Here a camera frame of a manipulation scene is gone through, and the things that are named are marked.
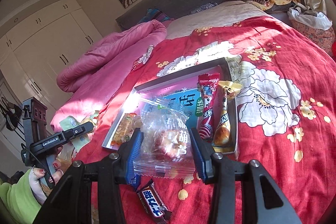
red bedspread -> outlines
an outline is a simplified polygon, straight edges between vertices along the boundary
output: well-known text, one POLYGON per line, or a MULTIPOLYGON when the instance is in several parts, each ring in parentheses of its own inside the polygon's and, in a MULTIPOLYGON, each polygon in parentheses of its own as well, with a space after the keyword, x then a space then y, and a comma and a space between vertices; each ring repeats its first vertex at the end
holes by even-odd
MULTIPOLYGON (((135 85, 220 57, 227 57, 234 80, 243 84, 237 97, 238 160, 260 160, 302 222, 316 223, 336 190, 336 65, 310 40, 270 17, 198 29, 188 37, 159 43, 101 111, 94 138, 77 159, 93 162, 110 153, 101 148, 102 141, 135 85)), ((143 177, 142 184, 148 180, 143 177)), ((154 181, 173 212, 170 223, 206 222, 211 185, 204 185, 196 175, 187 184, 180 179, 154 181), (188 192, 185 200, 178 198, 181 189, 188 192)), ((132 188, 120 186, 120 190, 127 223, 152 223, 132 188)), ((239 188, 236 219, 241 219, 239 188)))

pink comforter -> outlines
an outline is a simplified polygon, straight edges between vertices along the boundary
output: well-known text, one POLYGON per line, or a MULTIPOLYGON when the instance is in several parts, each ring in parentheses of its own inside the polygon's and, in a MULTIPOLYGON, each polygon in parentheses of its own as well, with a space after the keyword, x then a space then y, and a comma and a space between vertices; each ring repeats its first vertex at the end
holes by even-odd
POLYGON ((62 71, 57 77, 58 86, 74 94, 56 111, 51 121, 53 130, 61 131, 59 122, 67 116, 81 121, 100 110, 121 86, 134 60, 146 54, 150 45, 165 39, 166 34, 166 27, 156 20, 112 33, 62 71))

blue gripper pad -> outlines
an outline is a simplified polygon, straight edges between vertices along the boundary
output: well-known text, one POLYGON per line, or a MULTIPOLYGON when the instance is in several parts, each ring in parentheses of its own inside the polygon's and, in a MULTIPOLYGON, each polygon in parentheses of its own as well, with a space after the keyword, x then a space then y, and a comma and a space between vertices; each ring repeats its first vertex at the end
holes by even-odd
POLYGON ((213 178, 213 170, 211 163, 211 154, 215 152, 210 143, 203 141, 196 128, 192 128, 190 132, 191 146, 193 149, 194 163, 199 178, 205 184, 213 178))
POLYGON ((136 128, 131 139, 123 143, 118 149, 121 155, 121 172, 118 178, 120 184, 130 184, 134 179, 133 161, 140 153, 140 147, 143 141, 143 132, 136 128))

plastic bag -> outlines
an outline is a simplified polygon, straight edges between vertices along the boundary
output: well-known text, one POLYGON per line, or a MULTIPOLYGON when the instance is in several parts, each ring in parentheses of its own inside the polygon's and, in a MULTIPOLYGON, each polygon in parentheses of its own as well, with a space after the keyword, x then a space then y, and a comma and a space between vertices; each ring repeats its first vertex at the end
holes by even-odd
POLYGON ((134 161, 134 172, 165 178, 185 178, 195 171, 189 132, 188 113, 182 105, 168 100, 143 99, 144 139, 134 161))

pillow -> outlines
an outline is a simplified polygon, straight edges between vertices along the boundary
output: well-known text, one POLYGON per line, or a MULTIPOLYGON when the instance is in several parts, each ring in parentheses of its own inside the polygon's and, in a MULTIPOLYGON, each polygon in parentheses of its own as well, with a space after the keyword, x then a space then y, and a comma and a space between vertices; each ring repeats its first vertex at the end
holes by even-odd
POLYGON ((166 14, 164 14, 162 11, 156 9, 156 8, 149 8, 147 10, 146 15, 138 22, 138 24, 144 23, 144 22, 149 22, 153 19, 155 19, 157 21, 160 21, 160 22, 164 22, 166 20, 169 20, 170 17, 167 16, 166 14))

